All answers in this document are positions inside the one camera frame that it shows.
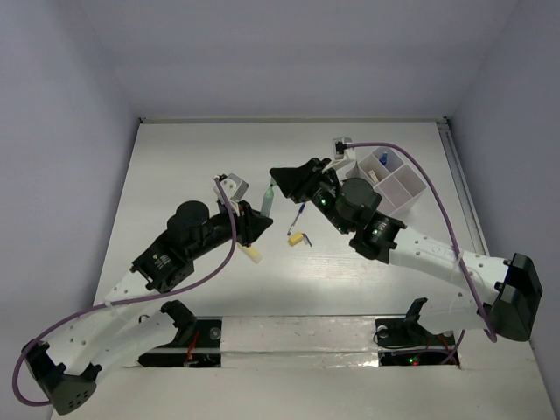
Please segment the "black handled scissors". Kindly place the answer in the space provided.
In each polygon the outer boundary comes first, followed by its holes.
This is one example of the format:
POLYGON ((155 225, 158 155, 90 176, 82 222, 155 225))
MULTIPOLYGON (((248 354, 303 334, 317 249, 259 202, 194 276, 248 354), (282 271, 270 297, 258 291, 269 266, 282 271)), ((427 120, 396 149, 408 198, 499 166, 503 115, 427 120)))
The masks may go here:
POLYGON ((360 178, 361 177, 361 173, 360 173, 360 167, 358 165, 358 163, 356 162, 354 165, 354 177, 356 178, 360 178))

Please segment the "blue pen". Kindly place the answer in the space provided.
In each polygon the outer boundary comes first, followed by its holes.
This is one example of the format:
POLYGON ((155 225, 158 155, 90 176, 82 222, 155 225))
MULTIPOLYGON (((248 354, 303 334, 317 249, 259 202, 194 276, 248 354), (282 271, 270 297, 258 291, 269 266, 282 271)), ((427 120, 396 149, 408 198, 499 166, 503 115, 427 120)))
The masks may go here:
POLYGON ((288 235, 288 236, 292 235, 293 229, 294 229, 294 227, 296 226, 299 217, 301 216, 301 214, 302 214, 303 211, 305 210, 305 205, 306 205, 306 203, 301 203, 301 205, 299 206, 299 208, 298 208, 298 210, 297 210, 297 213, 296 213, 296 215, 295 215, 295 217, 294 217, 294 220, 293 220, 292 223, 290 224, 290 227, 289 227, 289 229, 288 229, 288 231, 287 231, 287 235, 288 235))

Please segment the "white divided organizer tray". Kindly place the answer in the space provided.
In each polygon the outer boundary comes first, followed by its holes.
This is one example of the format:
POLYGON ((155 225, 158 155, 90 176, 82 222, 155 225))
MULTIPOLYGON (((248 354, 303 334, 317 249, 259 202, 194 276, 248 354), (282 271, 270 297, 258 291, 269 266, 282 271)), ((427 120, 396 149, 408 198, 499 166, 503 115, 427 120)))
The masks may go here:
MULTIPOLYGON (((376 193, 381 195, 378 210, 387 216, 401 219, 418 201, 427 185, 410 167, 409 164, 387 147, 376 147, 357 160, 360 167, 360 179, 365 179, 376 193), (380 158, 383 152, 388 153, 388 163, 383 166, 380 158), (374 183, 368 172, 375 171, 379 183, 374 183)), ((354 165, 346 173, 347 178, 354 177, 354 165)))

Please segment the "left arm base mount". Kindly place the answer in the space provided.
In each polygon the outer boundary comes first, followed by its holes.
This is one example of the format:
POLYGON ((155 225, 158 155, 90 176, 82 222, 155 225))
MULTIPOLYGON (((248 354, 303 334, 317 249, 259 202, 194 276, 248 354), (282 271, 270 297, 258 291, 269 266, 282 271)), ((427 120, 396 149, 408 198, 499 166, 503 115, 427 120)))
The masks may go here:
POLYGON ((176 328, 173 340, 141 355, 143 368, 220 368, 222 318, 197 318, 179 300, 168 301, 160 311, 176 328))

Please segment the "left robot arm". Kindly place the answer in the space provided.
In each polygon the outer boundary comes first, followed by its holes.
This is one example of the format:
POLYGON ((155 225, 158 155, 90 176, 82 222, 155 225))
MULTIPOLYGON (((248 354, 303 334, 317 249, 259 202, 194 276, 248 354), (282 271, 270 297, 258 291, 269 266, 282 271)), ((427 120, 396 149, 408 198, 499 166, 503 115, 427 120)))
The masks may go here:
POLYGON ((195 260, 223 244, 248 247, 273 223, 268 205, 255 210, 239 200, 219 209, 211 215, 200 201, 181 204, 102 303, 49 327, 24 349, 23 363, 59 415, 80 408, 112 367, 191 341, 197 319, 176 296, 186 291, 182 282, 195 260))

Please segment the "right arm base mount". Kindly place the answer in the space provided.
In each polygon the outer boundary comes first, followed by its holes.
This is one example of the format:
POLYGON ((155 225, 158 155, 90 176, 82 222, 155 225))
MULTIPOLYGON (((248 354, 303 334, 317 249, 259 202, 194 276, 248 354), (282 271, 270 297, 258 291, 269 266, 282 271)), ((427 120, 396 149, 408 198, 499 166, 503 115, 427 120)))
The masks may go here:
POLYGON ((427 301, 415 299, 404 315, 375 321, 373 342, 381 367, 460 366, 454 335, 434 335, 418 324, 427 301))

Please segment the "clear blue spray bottle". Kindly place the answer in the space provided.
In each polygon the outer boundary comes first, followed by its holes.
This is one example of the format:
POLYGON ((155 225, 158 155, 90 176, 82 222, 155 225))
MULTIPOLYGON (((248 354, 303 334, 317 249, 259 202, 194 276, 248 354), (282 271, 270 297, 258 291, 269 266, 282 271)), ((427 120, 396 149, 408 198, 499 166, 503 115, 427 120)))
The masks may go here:
POLYGON ((380 163, 381 163, 383 166, 386 166, 387 163, 388 163, 388 160, 389 160, 389 154, 388 154, 387 152, 383 152, 383 153, 381 154, 380 163))

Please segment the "silver taped rail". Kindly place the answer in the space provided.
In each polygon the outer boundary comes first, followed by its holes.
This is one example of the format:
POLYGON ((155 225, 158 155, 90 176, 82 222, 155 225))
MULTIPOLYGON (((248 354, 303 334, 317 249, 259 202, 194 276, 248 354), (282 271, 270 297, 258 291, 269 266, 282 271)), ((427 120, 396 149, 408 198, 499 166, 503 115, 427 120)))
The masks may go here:
POLYGON ((376 368, 375 318, 363 316, 227 317, 223 368, 376 368))

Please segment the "yellow binder clip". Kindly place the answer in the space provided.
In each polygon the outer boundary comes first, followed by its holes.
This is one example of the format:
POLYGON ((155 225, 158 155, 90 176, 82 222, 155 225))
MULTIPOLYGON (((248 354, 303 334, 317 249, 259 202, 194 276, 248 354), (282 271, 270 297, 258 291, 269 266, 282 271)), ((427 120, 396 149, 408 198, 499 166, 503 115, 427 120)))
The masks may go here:
POLYGON ((301 232, 296 232, 294 234, 291 234, 288 238, 288 243, 290 246, 295 246, 304 241, 305 241, 305 234, 301 232))

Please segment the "clear green tube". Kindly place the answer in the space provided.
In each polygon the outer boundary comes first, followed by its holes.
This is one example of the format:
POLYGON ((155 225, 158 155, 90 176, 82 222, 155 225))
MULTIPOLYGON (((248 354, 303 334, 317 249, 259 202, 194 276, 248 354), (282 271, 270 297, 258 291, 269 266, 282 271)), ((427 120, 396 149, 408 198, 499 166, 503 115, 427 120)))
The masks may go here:
POLYGON ((262 197, 262 205, 261 205, 261 209, 260 209, 260 214, 264 217, 269 217, 270 216, 270 211, 271 211, 274 196, 275 196, 274 188, 275 188, 275 186, 273 184, 270 184, 268 186, 268 188, 266 189, 263 197, 262 197))

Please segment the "yellow white glue stick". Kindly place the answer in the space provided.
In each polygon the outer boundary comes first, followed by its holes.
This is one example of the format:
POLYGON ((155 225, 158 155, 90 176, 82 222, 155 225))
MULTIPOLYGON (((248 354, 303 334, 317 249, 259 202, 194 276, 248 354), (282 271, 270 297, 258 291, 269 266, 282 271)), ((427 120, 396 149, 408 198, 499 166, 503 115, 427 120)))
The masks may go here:
POLYGON ((258 264, 263 259, 261 253, 254 247, 244 247, 238 244, 237 248, 253 263, 258 264))

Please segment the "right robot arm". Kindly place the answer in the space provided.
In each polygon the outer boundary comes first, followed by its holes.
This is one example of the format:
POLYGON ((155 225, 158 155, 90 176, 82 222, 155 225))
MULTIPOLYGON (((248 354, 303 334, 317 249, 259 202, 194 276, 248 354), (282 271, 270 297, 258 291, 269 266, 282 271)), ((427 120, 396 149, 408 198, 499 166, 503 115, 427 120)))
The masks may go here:
POLYGON ((339 180, 329 159, 269 171, 285 198, 311 202, 368 260, 422 272, 468 292, 447 310, 429 309, 416 299, 402 322, 404 336, 422 343, 450 330, 485 329, 508 340, 530 339, 543 295, 534 262, 455 250, 417 232, 377 207, 381 195, 363 178, 339 180))

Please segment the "grey white eraser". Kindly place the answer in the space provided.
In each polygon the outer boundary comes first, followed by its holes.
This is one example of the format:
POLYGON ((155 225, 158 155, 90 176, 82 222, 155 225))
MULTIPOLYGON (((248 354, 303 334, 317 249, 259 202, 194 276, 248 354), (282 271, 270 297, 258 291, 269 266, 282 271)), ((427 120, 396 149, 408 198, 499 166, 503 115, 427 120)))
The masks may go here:
POLYGON ((370 170, 370 171, 368 172, 368 175, 369 175, 369 177, 372 179, 372 181, 373 181, 374 183, 377 184, 377 183, 380 182, 380 180, 379 180, 379 178, 377 177, 375 171, 370 170))

